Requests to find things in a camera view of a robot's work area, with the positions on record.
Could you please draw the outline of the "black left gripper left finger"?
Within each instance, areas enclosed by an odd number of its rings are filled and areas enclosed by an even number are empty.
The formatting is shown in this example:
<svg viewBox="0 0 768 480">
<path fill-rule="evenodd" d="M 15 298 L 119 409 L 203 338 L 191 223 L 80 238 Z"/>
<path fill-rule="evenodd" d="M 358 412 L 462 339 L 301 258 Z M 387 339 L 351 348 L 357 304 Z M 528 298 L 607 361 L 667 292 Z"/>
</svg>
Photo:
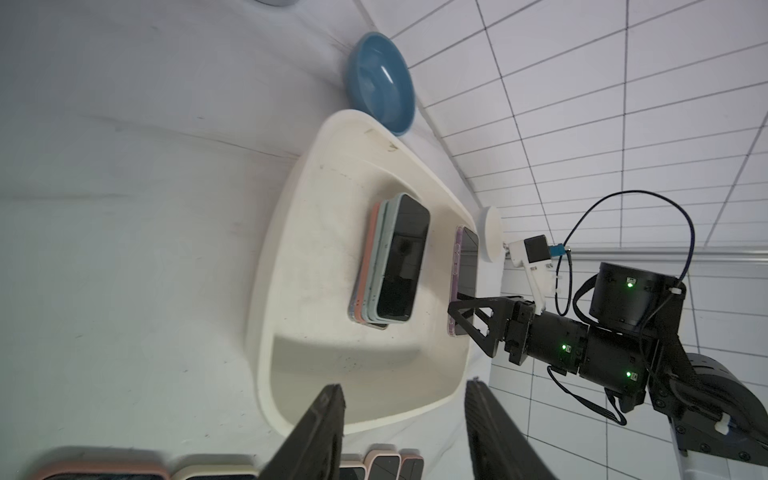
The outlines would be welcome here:
<svg viewBox="0 0 768 480">
<path fill-rule="evenodd" d="M 345 407 L 340 384 L 323 387 L 258 479 L 338 479 Z"/>
</svg>

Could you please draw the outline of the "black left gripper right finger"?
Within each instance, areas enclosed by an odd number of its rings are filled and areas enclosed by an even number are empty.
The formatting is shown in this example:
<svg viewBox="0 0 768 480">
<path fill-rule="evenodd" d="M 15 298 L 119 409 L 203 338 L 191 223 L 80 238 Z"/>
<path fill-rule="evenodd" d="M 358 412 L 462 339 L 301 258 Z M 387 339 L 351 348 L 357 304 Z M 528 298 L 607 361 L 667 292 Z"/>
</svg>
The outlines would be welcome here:
<svg viewBox="0 0 768 480">
<path fill-rule="evenodd" d="M 556 479 L 484 382 L 467 381 L 464 411 L 475 479 Z"/>
</svg>

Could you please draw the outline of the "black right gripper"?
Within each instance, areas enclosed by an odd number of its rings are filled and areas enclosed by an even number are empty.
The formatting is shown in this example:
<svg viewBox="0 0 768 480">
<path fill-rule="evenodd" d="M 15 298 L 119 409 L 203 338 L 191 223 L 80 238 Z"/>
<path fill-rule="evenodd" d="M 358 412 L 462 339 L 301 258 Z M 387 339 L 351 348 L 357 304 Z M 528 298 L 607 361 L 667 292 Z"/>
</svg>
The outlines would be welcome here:
<svg viewBox="0 0 768 480">
<path fill-rule="evenodd" d="M 588 326 L 548 311 L 536 315 L 531 301 L 515 296 L 465 296 L 449 304 L 448 314 L 489 358 L 504 343 L 509 361 L 517 365 L 531 357 L 558 373 L 577 374 L 584 362 Z M 485 325 L 485 331 L 475 326 L 476 320 Z"/>
</svg>

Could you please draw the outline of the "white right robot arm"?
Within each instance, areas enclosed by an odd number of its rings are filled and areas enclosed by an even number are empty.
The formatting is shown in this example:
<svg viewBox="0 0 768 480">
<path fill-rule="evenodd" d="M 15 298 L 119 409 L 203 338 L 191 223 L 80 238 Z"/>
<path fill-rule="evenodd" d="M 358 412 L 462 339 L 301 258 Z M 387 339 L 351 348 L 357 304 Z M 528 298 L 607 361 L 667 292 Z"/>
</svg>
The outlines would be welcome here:
<svg viewBox="0 0 768 480">
<path fill-rule="evenodd" d="M 489 356 L 499 346 L 510 362 L 531 357 L 554 382 L 573 374 L 605 391 L 609 409 L 589 410 L 625 424 L 645 399 L 664 414 L 683 452 L 767 463 L 767 412 L 719 362 L 686 352 L 678 328 L 686 286 L 677 277 L 602 263 L 575 293 L 590 310 L 569 319 L 518 297 L 461 298 L 448 313 Z"/>
</svg>

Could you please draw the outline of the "pink middle stack phone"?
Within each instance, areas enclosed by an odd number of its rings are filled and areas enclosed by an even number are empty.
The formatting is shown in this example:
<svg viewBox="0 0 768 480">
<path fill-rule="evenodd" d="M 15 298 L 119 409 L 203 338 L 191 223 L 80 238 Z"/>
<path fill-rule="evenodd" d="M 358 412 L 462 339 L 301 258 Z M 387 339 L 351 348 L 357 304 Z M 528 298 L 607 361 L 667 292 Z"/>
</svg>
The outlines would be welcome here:
<svg viewBox="0 0 768 480">
<path fill-rule="evenodd" d="M 368 322 L 364 313 L 366 312 L 365 307 L 367 305 L 368 273 L 371 262 L 376 261 L 377 245 L 381 230 L 380 223 L 385 217 L 387 203 L 387 200 L 378 202 L 371 211 L 366 238 L 363 244 L 362 260 L 348 306 L 348 316 L 353 322 L 377 330 L 385 330 L 387 326 L 385 324 Z"/>
</svg>

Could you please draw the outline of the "white ceramic bowl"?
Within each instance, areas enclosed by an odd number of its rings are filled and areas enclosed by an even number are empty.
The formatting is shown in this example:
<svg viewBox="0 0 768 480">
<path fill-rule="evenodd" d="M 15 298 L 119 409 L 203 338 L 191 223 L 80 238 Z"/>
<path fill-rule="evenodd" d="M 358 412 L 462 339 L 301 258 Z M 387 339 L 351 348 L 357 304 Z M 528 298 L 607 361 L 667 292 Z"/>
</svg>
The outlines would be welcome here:
<svg viewBox="0 0 768 480">
<path fill-rule="evenodd" d="M 490 263 L 501 261 L 505 257 L 503 229 L 498 209 L 494 206 L 485 207 L 478 220 L 481 253 Z"/>
</svg>

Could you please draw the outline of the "blue ceramic bowl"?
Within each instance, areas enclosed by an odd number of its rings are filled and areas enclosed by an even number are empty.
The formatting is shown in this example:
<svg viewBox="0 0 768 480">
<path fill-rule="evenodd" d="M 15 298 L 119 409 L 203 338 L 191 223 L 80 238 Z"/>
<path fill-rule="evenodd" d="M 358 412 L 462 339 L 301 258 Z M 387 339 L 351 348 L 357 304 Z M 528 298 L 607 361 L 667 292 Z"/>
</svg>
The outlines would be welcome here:
<svg viewBox="0 0 768 480">
<path fill-rule="evenodd" d="M 369 32 L 360 38 L 347 58 L 344 85 L 352 109 L 373 117 L 395 136 L 410 130 L 416 113 L 413 80 L 387 36 Z"/>
</svg>

